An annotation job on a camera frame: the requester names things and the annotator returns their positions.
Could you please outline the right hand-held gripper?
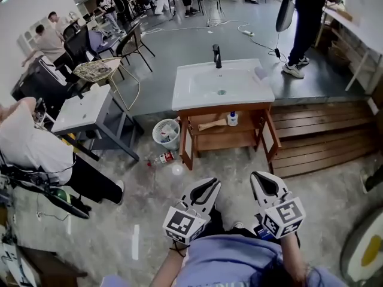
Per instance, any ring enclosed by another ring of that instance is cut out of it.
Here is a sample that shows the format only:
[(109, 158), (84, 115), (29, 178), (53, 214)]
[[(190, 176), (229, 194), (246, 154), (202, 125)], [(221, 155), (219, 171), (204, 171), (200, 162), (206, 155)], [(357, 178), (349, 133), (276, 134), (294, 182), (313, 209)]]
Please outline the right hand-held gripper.
[(281, 178), (269, 172), (252, 172), (250, 183), (262, 213), (262, 226), (276, 239), (295, 233), (306, 218), (300, 198), (282, 201), (287, 187)]

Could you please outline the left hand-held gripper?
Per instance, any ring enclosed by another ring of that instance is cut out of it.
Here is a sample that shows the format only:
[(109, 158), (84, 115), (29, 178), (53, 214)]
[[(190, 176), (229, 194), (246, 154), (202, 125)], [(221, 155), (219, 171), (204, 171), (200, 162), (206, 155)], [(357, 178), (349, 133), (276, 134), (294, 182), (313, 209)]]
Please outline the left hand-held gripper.
[(221, 189), (217, 178), (205, 178), (186, 186), (181, 200), (171, 206), (163, 223), (165, 235), (189, 245), (209, 223), (209, 214)]

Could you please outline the wooden cabinet door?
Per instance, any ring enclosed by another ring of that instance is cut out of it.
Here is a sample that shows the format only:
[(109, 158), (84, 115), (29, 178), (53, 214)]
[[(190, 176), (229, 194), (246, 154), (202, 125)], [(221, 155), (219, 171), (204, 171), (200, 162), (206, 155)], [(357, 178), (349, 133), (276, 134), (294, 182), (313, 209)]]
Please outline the wooden cabinet door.
[(180, 133), (180, 151), (179, 155), (183, 163), (189, 170), (193, 169), (194, 145), (193, 135), (190, 129), (190, 123), (187, 117), (180, 117), (181, 133)]
[(276, 133), (275, 125), (272, 121), (270, 112), (264, 109), (262, 112), (261, 128), (260, 128), (260, 139), (264, 147), (266, 159), (270, 164), (281, 147), (279, 137)]

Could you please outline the brown wooden vanity cabinet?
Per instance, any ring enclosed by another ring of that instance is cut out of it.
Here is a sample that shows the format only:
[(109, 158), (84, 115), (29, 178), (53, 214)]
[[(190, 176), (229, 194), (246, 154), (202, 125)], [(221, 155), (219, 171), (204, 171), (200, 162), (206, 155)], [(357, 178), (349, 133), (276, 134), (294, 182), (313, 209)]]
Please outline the brown wooden vanity cabinet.
[[(193, 135), (194, 157), (201, 151), (251, 147), (257, 150), (262, 145), (260, 128), (262, 112), (270, 112), (271, 103), (248, 103), (237, 105), (222, 105), (194, 108), (178, 111), (179, 117), (187, 117)], [(198, 125), (211, 121), (225, 119), (230, 112), (235, 111), (238, 125), (235, 127), (218, 126), (204, 131), (198, 130)]]

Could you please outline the person's left forearm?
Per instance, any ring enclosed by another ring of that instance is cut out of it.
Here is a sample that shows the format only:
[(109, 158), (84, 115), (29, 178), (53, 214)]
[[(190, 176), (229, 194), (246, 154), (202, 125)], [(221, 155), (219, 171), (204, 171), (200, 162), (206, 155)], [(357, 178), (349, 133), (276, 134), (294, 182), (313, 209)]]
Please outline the person's left forearm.
[(149, 287), (172, 287), (181, 271), (184, 258), (169, 249)]

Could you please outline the person's right forearm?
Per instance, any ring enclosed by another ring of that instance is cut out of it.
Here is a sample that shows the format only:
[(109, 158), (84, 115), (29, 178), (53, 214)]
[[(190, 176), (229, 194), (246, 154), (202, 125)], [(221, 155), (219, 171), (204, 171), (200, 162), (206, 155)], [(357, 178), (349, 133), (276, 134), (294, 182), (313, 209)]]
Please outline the person's right forearm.
[(297, 237), (291, 233), (281, 238), (283, 265), (293, 280), (294, 287), (306, 286), (308, 266), (301, 254)]

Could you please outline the white ceramic sink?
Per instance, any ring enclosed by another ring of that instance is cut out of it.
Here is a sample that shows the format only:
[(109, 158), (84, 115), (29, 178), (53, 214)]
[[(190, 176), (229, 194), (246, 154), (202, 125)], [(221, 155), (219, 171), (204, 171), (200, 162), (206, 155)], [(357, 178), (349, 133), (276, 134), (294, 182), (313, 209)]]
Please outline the white ceramic sink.
[[(245, 103), (271, 103), (274, 93), (268, 82), (260, 82), (254, 68), (259, 59), (226, 60), (217, 69), (214, 62), (179, 66), (175, 79), (172, 110)], [(225, 90), (225, 95), (217, 92)]]

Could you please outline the grey stand white sink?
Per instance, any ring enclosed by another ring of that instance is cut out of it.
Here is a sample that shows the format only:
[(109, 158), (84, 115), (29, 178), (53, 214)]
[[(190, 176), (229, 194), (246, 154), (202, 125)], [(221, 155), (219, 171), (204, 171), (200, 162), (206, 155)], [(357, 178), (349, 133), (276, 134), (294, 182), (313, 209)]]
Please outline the grey stand white sink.
[(65, 100), (51, 132), (95, 161), (99, 161), (95, 151), (112, 149), (121, 149), (139, 161), (133, 146), (144, 130), (110, 86), (102, 86), (96, 93), (87, 91), (83, 96)]

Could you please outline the person's black trousers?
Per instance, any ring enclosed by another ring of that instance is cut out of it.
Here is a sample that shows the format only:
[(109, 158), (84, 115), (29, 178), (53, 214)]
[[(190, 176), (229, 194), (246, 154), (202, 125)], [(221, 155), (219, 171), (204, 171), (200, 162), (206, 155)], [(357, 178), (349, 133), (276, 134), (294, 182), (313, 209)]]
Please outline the person's black trousers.
[(211, 220), (204, 229), (203, 233), (200, 235), (201, 237), (215, 235), (240, 235), (244, 237), (257, 239), (257, 236), (251, 231), (247, 230), (245, 227), (243, 229), (237, 229), (233, 228), (232, 226), (231, 229), (225, 230), (223, 227), (221, 212), (219, 212), (217, 209), (213, 209), (209, 215), (211, 217)]

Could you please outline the blue label tag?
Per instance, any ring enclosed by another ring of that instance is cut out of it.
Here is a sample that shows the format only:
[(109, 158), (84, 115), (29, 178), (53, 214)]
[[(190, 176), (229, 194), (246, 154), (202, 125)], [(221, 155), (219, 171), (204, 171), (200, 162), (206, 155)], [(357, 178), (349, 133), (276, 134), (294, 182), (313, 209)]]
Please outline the blue label tag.
[(267, 228), (264, 228), (264, 226), (262, 226), (261, 224), (254, 227), (253, 231), (255, 235), (262, 240), (270, 241), (273, 239), (273, 235), (271, 234), (271, 232)]

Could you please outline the red label plastic bottle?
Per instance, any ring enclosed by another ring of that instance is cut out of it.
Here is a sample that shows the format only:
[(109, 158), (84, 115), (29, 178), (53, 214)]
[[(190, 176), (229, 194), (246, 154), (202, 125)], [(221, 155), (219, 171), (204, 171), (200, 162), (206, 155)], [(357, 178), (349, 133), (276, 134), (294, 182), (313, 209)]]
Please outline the red label plastic bottle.
[(174, 161), (176, 159), (176, 156), (173, 151), (166, 151), (162, 154), (160, 154), (157, 157), (153, 157), (147, 160), (147, 166), (156, 166), (159, 164), (166, 164), (171, 161)]

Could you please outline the black wrist band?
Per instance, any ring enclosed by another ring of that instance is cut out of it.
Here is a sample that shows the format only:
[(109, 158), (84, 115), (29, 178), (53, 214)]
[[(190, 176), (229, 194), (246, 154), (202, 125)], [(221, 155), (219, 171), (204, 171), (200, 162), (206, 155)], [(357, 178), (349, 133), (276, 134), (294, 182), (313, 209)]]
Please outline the black wrist band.
[(178, 242), (176, 240), (172, 241), (172, 246), (169, 248), (171, 251), (175, 251), (179, 256), (184, 258), (186, 256), (186, 252), (189, 245), (185, 245), (181, 242)]

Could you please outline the person's purple shirt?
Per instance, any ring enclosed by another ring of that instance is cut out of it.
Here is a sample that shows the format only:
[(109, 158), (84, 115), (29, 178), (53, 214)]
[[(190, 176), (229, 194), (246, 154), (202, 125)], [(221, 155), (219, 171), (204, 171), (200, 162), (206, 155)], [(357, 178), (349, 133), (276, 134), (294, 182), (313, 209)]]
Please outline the person's purple shirt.
[[(323, 267), (310, 267), (305, 287), (347, 287)], [(240, 235), (201, 237), (189, 244), (172, 287), (294, 287), (280, 243)]]

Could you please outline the wooden plank platform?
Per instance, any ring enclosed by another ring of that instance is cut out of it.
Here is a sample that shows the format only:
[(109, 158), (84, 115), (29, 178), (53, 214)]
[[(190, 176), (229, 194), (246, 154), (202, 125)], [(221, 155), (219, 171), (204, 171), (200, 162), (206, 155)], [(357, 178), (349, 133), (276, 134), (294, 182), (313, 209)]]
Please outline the wooden plank platform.
[(269, 167), (280, 178), (343, 164), (383, 147), (365, 101), (275, 106), (271, 117), (281, 147)]

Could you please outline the white mesh waste basket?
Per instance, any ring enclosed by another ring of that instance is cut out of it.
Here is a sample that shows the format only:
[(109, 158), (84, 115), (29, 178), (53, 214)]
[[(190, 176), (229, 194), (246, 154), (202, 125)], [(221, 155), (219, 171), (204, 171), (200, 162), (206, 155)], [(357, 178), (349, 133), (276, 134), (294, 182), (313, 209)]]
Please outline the white mesh waste basket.
[(176, 151), (180, 146), (181, 128), (175, 119), (159, 121), (153, 128), (153, 140), (162, 147)]

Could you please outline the black green bag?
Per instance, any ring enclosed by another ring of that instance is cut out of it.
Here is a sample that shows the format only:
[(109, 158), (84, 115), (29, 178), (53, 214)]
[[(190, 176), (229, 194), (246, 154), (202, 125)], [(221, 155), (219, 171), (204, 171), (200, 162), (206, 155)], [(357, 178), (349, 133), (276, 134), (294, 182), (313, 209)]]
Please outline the black green bag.
[(44, 192), (45, 197), (55, 206), (67, 211), (81, 219), (89, 219), (92, 208), (81, 201), (81, 197), (75, 197), (60, 188), (49, 188)]

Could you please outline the dark wicker chair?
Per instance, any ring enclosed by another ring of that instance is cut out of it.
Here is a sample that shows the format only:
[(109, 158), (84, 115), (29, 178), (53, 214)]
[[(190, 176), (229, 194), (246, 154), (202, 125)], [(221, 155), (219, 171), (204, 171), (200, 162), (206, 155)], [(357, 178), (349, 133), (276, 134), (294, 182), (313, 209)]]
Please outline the dark wicker chair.
[(141, 56), (145, 64), (148, 66), (149, 70), (152, 72), (152, 68), (150, 67), (149, 63), (146, 61), (145, 57), (140, 51), (140, 48), (144, 47), (146, 48), (149, 53), (155, 57), (156, 55), (143, 43), (142, 37), (141, 37), (141, 28), (140, 23), (136, 23), (133, 25), (129, 31), (127, 32), (126, 36), (121, 40), (119, 45), (117, 46), (115, 50), (115, 56), (120, 58), (125, 58), (127, 61), (127, 57), (131, 54), (135, 53)]

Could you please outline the grey round disc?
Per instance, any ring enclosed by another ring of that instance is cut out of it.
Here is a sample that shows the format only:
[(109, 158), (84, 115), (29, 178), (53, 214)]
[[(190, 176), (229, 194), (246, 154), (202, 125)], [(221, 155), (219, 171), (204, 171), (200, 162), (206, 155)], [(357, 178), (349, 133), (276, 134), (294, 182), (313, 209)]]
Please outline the grey round disc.
[(295, 5), (292, 0), (282, 0), (275, 24), (275, 29), (278, 33), (283, 32), (290, 27), (294, 10)]

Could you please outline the dark square table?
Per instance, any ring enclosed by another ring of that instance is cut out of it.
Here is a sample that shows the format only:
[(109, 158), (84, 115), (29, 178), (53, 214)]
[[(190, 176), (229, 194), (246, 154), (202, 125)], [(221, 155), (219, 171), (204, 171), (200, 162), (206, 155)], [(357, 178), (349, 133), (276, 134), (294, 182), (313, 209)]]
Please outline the dark square table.
[(101, 54), (103, 52), (109, 51), (111, 54), (114, 54), (114, 47), (119, 42), (120, 42), (120, 37), (110, 38), (106, 41), (105, 45), (98, 47), (96, 52)]

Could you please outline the light wooden workbench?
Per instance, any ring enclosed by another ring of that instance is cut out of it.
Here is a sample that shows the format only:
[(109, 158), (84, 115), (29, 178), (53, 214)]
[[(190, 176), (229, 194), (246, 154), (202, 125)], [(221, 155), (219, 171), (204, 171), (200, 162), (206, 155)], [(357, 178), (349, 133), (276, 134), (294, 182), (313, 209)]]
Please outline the light wooden workbench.
[[(345, 87), (345, 91), (348, 91), (357, 80), (364, 88), (365, 93), (367, 95), (371, 95), (378, 85), (381, 75), (383, 75), (383, 39), (380, 39), (372, 32), (363, 29), (360, 25), (357, 25), (352, 20), (344, 17), (345, 13), (345, 10), (333, 8), (329, 5), (323, 9), (323, 19), (321, 21), (320, 30), (317, 34), (314, 47), (317, 48), (319, 45), (324, 27), (326, 25), (326, 20), (328, 18), (336, 21), (341, 28), (351, 32), (360, 41), (360, 43), (366, 46), (366, 50), (362, 55), (359, 54), (357, 49), (347, 42), (336, 29), (332, 29), (332, 32), (338, 37), (338, 39), (341, 40), (348, 47), (349, 51), (357, 57), (355, 61), (358, 62), (358, 64), (356, 68), (354, 68), (353, 76), (348, 85)], [(368, 71), (371, 73), (371, 76), (365, 85), (363, 85), (358, 79), (358, 76), (362, 71)]]

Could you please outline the blue padded chair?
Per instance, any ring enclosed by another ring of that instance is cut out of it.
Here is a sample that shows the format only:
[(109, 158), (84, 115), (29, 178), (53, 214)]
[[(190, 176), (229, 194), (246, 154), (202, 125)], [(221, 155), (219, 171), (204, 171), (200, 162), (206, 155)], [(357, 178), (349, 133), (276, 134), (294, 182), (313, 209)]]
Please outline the blue padded chair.
[(102, 32), (98, 30), (89, 30), (89, 42), (90, 42), (90, 47), (92, 48), (93, 51), (97, 51), (101, 44), (104, 43), (104, 36)]

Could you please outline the black office chair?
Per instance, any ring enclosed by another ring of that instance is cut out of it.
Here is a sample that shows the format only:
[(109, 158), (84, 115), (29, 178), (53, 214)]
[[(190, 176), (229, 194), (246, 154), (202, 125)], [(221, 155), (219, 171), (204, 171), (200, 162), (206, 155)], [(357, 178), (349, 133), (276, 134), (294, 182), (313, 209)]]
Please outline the black office chair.
[(72, 59), (74, 66), (88, 62), (86, 51), (89, 45), (89, 33), (87, 26), (76, 28), (69, 25), (63, 32), (64, 49)]

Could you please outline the black cabinet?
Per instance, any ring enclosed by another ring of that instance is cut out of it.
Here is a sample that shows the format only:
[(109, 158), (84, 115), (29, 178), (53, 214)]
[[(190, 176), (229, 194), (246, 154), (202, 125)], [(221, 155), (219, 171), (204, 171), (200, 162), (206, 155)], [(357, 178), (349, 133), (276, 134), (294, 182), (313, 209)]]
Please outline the black cabinet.
[(24, 97), (42, 99), (47, 113), (56, 119), (68, 95), (68, 85), (64, 77), (45, 56), (37, 57), (19, 78), (11, 91), (15, 100)]

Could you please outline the white arched shelf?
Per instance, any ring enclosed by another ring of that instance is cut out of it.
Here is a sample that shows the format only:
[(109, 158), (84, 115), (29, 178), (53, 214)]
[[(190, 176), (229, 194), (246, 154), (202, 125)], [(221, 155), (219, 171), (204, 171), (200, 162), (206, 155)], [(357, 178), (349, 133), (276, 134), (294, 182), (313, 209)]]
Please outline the white arched shelf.
[(50, 21), (46, 17), (44, 17), (41, 20), (32, 24), (24, 32), (22, 32), (17, 39), (17, 43), (22, 52), (25, 54), (25, 56), (30, 54), (32, 50), (36, 47), (39, 35), (35, 32), (35, 29), (39, 25), (43, 25), (45, 29), (53, 28)]

